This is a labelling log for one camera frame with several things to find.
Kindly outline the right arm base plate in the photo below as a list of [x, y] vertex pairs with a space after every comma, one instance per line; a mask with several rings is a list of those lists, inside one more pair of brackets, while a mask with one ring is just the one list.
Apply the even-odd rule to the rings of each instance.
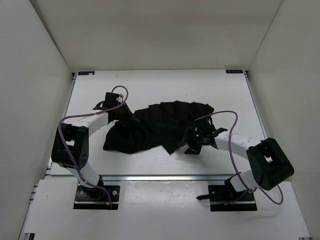
[[198, 195], [198, 201], [209, 200], [211, 212], [254, 212], [257, 205], [253, 193], [232, 192], [225, 185], [209, 185], [208, 194]]

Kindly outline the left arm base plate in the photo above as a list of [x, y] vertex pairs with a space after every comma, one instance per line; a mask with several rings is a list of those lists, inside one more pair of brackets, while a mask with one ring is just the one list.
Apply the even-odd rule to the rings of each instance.
[[78, 184], [74, 197], [75, 210], [118, 210], [120, 200], [120, 185], [103, 186], [110, 195], [102, 189], [88, 188]]

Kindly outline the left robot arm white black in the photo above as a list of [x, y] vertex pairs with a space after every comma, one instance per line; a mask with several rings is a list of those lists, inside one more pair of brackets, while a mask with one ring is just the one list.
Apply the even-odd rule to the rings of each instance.
[[115, 120], [128, 120], [133, 116], [127, 104], [110, 109], [98, 108], [91, 113], [64, 117], [58, 123], [53, 142], [51, 160], [68, 170], [93, 199], [101, 198], [105, 191], [102, 177], [88, 163], [89, 138]]

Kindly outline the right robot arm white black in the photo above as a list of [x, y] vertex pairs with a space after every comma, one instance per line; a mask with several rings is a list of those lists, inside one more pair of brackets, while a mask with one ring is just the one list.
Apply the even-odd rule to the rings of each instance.
[[196, 121], [186, 136], [186, 154], [198, 155], [203, 146], [211, 146], [229, 151], [231, 159], [235, 154], [248, 160], [250, 170], [236, 171], [224, 182], [224, 195], [229, 200], [236, 200], [245, 190], [261, 188], [270, 191], [295, 173], [293, 165], [274, 138], [255, 140], [232, 134], [226, 128], [216, 129], [203, 119]]

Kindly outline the black pleated skirt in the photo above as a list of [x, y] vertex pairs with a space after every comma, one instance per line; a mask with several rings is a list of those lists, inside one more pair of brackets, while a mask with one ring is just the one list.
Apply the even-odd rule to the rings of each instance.
[[187, 132], [195, 120], [214, 112], [209, 104], [199, 102], [161, 102], [133, 113], [139, 124], [112, 126], [107, 132], [104, 151], [135, 154], [162, 146], [172, 154], [187, 145]]

